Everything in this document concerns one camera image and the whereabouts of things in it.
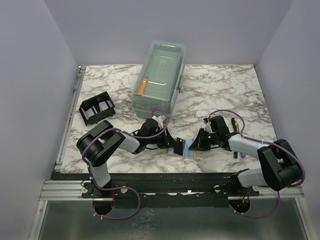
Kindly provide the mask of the dark grey VIP card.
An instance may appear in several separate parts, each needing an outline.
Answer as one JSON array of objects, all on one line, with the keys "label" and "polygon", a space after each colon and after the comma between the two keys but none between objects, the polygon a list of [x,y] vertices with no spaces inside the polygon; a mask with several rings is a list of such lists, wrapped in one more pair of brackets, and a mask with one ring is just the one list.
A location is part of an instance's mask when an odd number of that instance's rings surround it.
[{"label": "dark grey VIP card", "polygon": [[177,137],[175,148],[174,148],[174,153],[179,156],[183,156],[185,145],[186,145],[186,141],[182,138]]}]

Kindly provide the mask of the black card box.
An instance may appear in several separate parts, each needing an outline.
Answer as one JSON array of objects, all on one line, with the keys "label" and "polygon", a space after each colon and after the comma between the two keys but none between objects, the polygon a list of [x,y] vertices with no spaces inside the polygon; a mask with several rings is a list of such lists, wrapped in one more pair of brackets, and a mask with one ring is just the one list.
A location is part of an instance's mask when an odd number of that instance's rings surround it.
[{"label": "black card box", "polygon": [[115,105],[107,91],[84,100],[78,110],[86,126],[116,114]]}]

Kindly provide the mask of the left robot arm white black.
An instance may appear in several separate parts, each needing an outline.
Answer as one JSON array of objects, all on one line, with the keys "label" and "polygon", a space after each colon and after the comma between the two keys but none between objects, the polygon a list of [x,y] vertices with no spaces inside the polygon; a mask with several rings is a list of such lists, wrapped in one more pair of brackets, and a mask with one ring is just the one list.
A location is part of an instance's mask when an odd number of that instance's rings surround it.
[{"label": "left robot arm white black", "polygon": [[179,149],[180,143],[181,140],[175,140],[170,135],[166,127],[166,117],[161,115],[148,118],[141,128],[133,133],[115,128],[109,121],[103,120],[80,137],[76,147],[88,166],[94,182],[93,191],[104,198],[111,191],[107,160],[116,150],[121,149],[136,155],[148,145],[156,145],[158,149]]}]

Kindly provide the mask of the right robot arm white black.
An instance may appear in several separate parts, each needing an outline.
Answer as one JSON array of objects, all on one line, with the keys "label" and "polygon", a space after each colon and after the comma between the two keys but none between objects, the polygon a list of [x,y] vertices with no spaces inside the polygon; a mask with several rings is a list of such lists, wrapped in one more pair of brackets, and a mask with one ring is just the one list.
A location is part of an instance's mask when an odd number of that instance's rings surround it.
[{"label": "right robot arm white black", "polygon": [[199,129],[189,147],[190,151],[221,148],[259,160],[260,168],[246,169],[236,174],[236,180],[230,183],[230,191],[234,195],[241,196],[253,186],[280,191],[303,180],[305,174],[286,140],[267,143],[241,136],[238,131],[230,132],[221,115],[205,118],[204,123],[205,127]]}]

